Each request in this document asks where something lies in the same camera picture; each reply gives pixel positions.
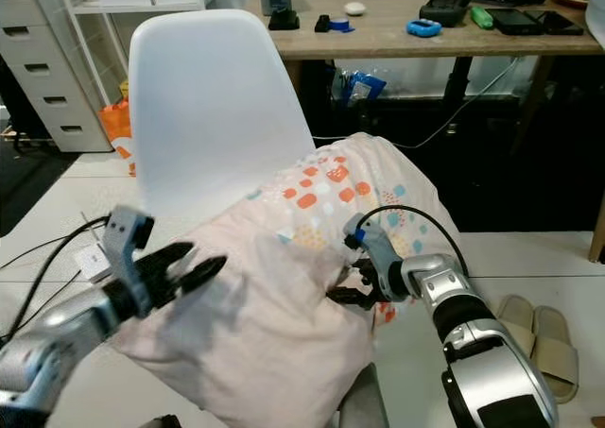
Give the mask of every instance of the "plastic bag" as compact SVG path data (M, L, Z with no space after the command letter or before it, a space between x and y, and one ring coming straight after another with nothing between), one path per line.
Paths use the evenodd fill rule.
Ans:
M129 175L136 176L128 99L108 105L99 112L99 116L113 149L128 162Z

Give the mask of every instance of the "blue tape roll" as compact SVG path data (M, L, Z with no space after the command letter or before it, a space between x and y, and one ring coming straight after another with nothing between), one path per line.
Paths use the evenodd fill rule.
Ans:
M330 19L330 29L342 33L348 33L355 30L355 28L351 28L347 19Z

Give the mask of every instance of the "tan slipper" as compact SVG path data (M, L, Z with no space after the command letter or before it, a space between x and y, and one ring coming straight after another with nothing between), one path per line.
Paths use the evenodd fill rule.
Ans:
M552 307L537 307L533 316L536 346L531 360L544 379L558 404L569 402L578 392L578 351L571 346L567 321Z
M527 357L531 354L535 336L532 332L533 306L521 296L511 294L500 302L496 315Z

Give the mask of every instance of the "black cable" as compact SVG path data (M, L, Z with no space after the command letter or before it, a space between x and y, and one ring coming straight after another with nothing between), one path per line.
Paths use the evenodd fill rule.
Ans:
M21 305L21 308L19 309L19 313L17 314L17 317L15 318L15 320L12 323L12 326L10 327L7 341L10 341L14 337L14 335L17 333L17 331L19 330L19 325L21 324L21 321L23 321L23 318L26 315L27 308L29 307L31 300L33 299L34 295L36 294L36 290L38 289L38 286L40 286L40 283L42 281L42 278L44 277L44 274L46 273L46 270L48 270L51 263L57 257L59 252L61 250L63 250L63 248L67 244L69 244L75 237L77 237L81 232L88 230L89 228L91 228L93 225L96 225L97 223L100 223L100 222L105 223L105 222L107 222L108 219L109 218L107 216L102 216L102 217L96 218L95 220L91 220L90 222L86 222L84 225L77 227L75 230L70 232L62 240L62 242L53 250L53 252L48 256L48 258L46 258L46 261L44 261L43 266L38 271L38 275L36 275L36 278L34 279L34 283L31 285L31 288L29 288L29 292L27 293L26 300Z
M466 265L466 261L464 260L464 257L462 256L462 252L460 251L460 248L458 247L458 245L456 244L454 239L452 239L452 236L450 236L450 234L445 230L445 228L441 225L441 223L439 223L437 220L435 220L432 216L427 214L425 211L421 211L418 208L414 208L412 206L406 206L404 204L388 204L386 206L379 206L378 208L372 209L368 213L364 214L363 217L361 217L361 219L359 219L359 221L357 222L356 229L359 230L361 228L361 226L363 225L363 223L366 220L368 220L370 217L372 217L374 214L380 213L382 211L391 211L391 210L410 211L412 213L421 215L426 220L430 221L433 225L435 225L437 227L437 229L439 231L441 231L441 234L443 234L445 236L445 239L447 239L447 242L450 243L450 246L452 246L452 248L454 249L454 252L456 253L456 256L458 257L458 261L460 261L460 267L462 267L462 273L466 277L469 276L469 268Z
M62 291L63 289L65 289L67 286L69 286L71 283L73 283L73 282L76 280L76 278L78 277L78 275L80 274L80 272L81 272L80 270L79 270L78 272L76 272L76 275L74 275L74 277L72 277L72 278L71 278L70 280L68 280L68 281L67 281L67 282L66 282L66 283L65 283L65 284L64 284L64 285L63 285L61 288L59 288L57 291L55 291L55 292L53 293L53 295L52 295L50 298L48 298L48 299L47 299L47 300L46 300L46 301L45 301L45 302L44 302L44 303L43 303L43 304L42 304L42 305L41 305L41 306L38 308L38 310L36 310L36 311L35 311L35 312L34 312L34 313L33 313L33 314L32 314L32 315L31 315L31 316L28 318L28 319L26 319L26 320L23 322L23 324L21 324L21 325L20 325L20 326L17 328L17 331L16 331L16 332L19 332L19 331L20 331L21 329L23 329L23 328L24 328L24 327L25 327L27 324L29 324L29 322L31 322L31 320L32 320L34 317L36 317L36 316L37 316L37 315L38 315L38 314L39 314L39 313L40 313L40 312L41 312L41 311L44 309L44 307L50 303L50 301L51 301L52 299L54 299L56 296L58 296L58 295L61 293L61 291ZM9 336L9 334L4 334L4 335L0 336L0 340L4 340L4 339L5 339L5 338L7 338L8 336Z
M94 229L97 229L97 228L101 228L101 227L103 227L103 225L97 225L97 226L93 227L93 230L94 230ZM44 242L43 244L39 244L39 245L38 245L38 246L36 246L36 247L32 247L32 248L30 248L28 251L24 251L24 252L23 252L23 253L21 253L20 255L17 255L17 256L15 256L14 258L12 258L10 261L8 261L8 262L4 263L3 265L0 265L0 270L2 270L2 269L4 269L4 268L6 268L6 267L8 267L8 266L12 265L12 264L13 264L15 261L17 261L17 260L19 260L19 259L23 258L24 256L28 255L28 254L29 254L29 253L31 253L32 251L36 251L38 248L42 248L42 247L44 247L44 246L48 246L49 244L52 244L53 242L60 241L61 239L65 239L66 237L67 237L67 235L65 235L65 236L61 236L61 237L58 237L58 238L56 238L56 239L51 239L50 241L46 241L46 242Z

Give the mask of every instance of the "wall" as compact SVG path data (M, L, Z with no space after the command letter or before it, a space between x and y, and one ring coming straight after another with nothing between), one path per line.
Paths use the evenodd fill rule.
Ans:
M216 0L220 8L243 8L248 0ZM527 86L535 58L523 58L512 73L492 89L495 94L507 94ZM476 93L489 83L510 62L508 58L475 58L471 68L467 92ZM338 60L337 65L347 70L375 71L388 82L389 95L441 95L451 72L454 59L404 60Z

